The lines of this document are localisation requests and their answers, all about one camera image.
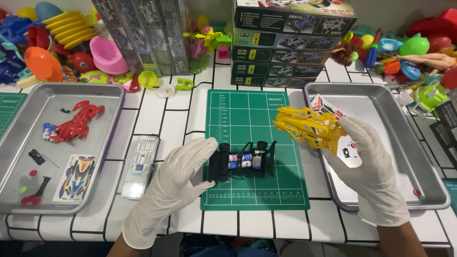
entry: green cutting mat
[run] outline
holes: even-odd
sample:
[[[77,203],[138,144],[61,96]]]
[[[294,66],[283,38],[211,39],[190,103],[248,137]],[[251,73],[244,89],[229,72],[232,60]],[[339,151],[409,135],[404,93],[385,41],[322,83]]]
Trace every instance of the green cutting mat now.
[[[27,94],[0,93],[0,138],[26,98]]]
[[[443,178],[442,181],[451,196],[451,207],[457,214],[457,178]]]
[[[272,120],[289,105],[286,92],[208,90],[206,138],[229,143],[231,151],[248,142],[276,140],[274,177],[246,178],[233,174],[202,194],[201,208],[220,210],[307,210],[308,194],[297,142]],[[203,179],[207,176],[203,165]]]

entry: silver tray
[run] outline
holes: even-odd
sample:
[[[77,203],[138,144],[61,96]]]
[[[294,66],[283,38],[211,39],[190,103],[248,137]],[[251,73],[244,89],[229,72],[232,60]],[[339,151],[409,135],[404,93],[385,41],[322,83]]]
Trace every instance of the silver tray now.
[[[121,108],[124,89],[115,84],[40,83],[30,92],[19,112],[0,140],[0,213],[74,214],[89,202],[106,158]],[[62,124],[77,113],[69,114],[61,108],[73,110],[76,103],[89,100],[93,105],[104,105],[88,123],[89,133],[83,138],[53,144],[43,140],[43,123]],[[36,149],[47,158],[41,165],[28,156]],[[93,176],[82,200],[53,202],[56,189],[71,154],[96,156]],[[34,177],[31,170],[37,170]],[[39,189],[43,176],[51,177],[38,205],[21,205],[21,199]],[[24,193],[19,189],[26,186]]]
[[[451,204],[437,170],[419,142],[392,92],[381,84],[308,83],[303,88],[305,103],[320,94],[330,104],[376,128],[392,156],[397,186],[409,210],[445,209]],[[345,211],[358,211],[357,193],[348,188],[319,151],[330,195]],[[419,197],[413,190],[421,192]]]

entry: white latex glove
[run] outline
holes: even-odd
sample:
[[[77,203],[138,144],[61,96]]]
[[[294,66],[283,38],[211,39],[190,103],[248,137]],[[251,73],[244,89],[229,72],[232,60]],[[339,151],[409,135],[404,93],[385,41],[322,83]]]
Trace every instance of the white latex glove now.
[[[157,227],[173,212],[189,205],[215,182],[188,187],[200,167],[217,149],[216,139],[197,138],[170,152],[122,225],[125,242],[134,249],[152,246]]]
[[[408,222],[408,206],[397,188],[392,157],[376,130],[354,118],[340,118],[338,124],[357,144],[362,164],[348,168],[330,149],[321,148],[321,151],[344,184],[357,192],[359,216],[378,226],[400,226]]]

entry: pink toy potty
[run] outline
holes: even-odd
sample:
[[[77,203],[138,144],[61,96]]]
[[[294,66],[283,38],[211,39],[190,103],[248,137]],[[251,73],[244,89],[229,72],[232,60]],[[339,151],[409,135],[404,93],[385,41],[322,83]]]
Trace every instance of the pink toy potty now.
[[[128,71],[127,63],[114,41],[95,36],[90,41],[94,63],[101,71],[118,75]]]

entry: green plastic egg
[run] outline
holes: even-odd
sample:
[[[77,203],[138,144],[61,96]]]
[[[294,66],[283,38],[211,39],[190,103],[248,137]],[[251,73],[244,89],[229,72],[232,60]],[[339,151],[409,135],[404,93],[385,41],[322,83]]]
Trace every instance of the green plastic egg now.
[[[400,47],[400,56],[426,54],[430,48],[430,43],[425,37],[412,37]]]

